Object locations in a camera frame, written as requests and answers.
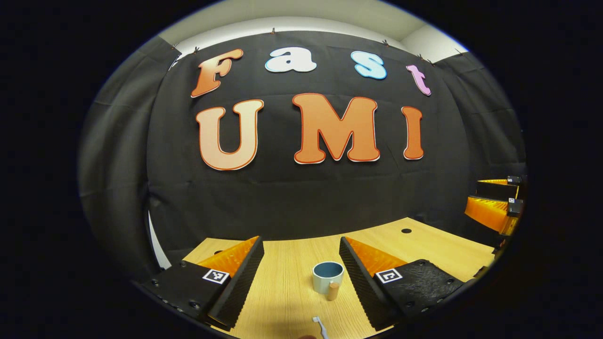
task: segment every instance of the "ceiling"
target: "ceiling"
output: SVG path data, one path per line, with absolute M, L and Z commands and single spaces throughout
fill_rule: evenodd
M 426 25 L 421 19 L 380 0 L 223 0 L 191 14 L 159 35 L 174 44 L 221 26 L 274 16 L 344 22 L 398 41 Z

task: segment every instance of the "toothbrush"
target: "toothbrush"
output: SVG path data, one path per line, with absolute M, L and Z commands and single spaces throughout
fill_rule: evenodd
M 323 336 L 323 339 L 329 339 L 329 337 L 327 336 L 327 329 L 324 328 L 323 323 L 320 321 L 319 317 L 313 317 L 312 320 L 315 323 L 319 323 L 320 324 L 320 334 Z

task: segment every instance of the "orange part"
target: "orange part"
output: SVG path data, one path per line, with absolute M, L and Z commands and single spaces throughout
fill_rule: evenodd
M 233 277 L 258 238 L 259 236 L 254 236 L 251 239 L 245 240 L 240 244 L 227 250 L 223 250 L 222 252 L 199 262 L 197 265 L 228 272 L 228 274 Z
M 508 185 L 508 182 L 506 179 L 478 180 L 478 182 L 489 182 L 489 183 L 495 183 L 497 185 Z
M 516 218 L 510 219 L 507 216 L 508 205 L 509 203 L 506 201 L 469 197 L 467 198 L 465 214 L 482 225 L 502 233 L 509 222 L 513 223 L 514 226 L 514 221 L 516 221 Z
M 406 265 L 407 262 L 396 258 L 393 255 L 387 254 L 382 250 L 378 250 L 372 246 L 366 245 L 363 242 L 346 237 L 356 255 L 362 264 L 367 269 L 368 273 L 373 277 L 375 273 Z

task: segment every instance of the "white letter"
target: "white letter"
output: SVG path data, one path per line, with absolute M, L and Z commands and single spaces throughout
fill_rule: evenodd
M 295 70 L 297 72 L 309 72 L 316 68 L 316 63 L 312 62 L 312 53 L 301 47 L 280 48 L 270 53 L 272 59 L 266 62 L 266 69 L 270 72 L 288 72 Z

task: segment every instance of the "orange letter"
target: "orange letter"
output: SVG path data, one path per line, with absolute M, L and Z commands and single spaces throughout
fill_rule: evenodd
M 374 100 L 353 98 L 341 119 L 322 94 L 298 94 L 293 97 L 293 104 L 301 109 L 302 117 L 301 150 L 294 156 L 297 163 L 320 163 L 324 160 L 326 154 L 318 146 L 319 135 L 322 135 L 335 160 L 343 156 L 352 133 L 352 149 L 347 153 L 350 160 L 375 161 L 379 158 L 375 144 L 373 118 L 377 103 Z
M 197 80 L 197 88 L 192 91 L 191 98 L 204 95 L 220 87 L 220 81 L 216 80 L 216 73 L 219 73 L 221 77 L 225 76 L 230 71 L 230 65 L 232 65 L 229 58 L 238 59 L 242 56 L 243 50 L 239 48 L 202 62 L 199 65 L 201 72 L 199 73 L 199 80 Z
M 201 158 L 211 168 L 220 171 L 238 170 L 249 164 L 257 151 L 257 112 L 264 106 L 262 100 L 247 100 L 232 110 L 240 117 L 241 141 L 239 148 L 226 153 L 220 148 L 220 119 L 226 113 L 222 107 L 206 109 L 197 114 L 199 123 L 199 150 Z
M 406 117 L 406 149 L 404 157 L 408 160 L 419 160 L 423 157 L 423 149 L 421 148 L 421 118 L 423 114 L 414 107 L 402 107 L 402 114 Z

